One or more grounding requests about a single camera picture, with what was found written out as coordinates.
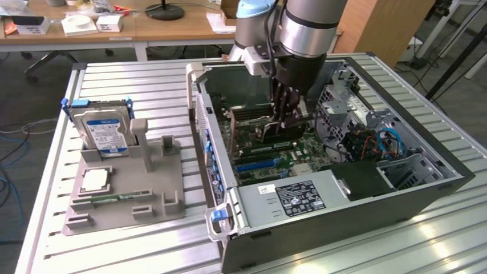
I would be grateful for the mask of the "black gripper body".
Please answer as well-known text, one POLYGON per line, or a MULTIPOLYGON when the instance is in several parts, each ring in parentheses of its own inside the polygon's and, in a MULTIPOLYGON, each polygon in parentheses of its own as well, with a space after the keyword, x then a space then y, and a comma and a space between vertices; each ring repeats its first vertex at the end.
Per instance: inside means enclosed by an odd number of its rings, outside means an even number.
POLYGON ((307 96, 315 84, 325 58, 327 54, 315 58, 304 58, 297 55, 279 58, 273 87, 289 87, 297 90, 300 96, 307 96))

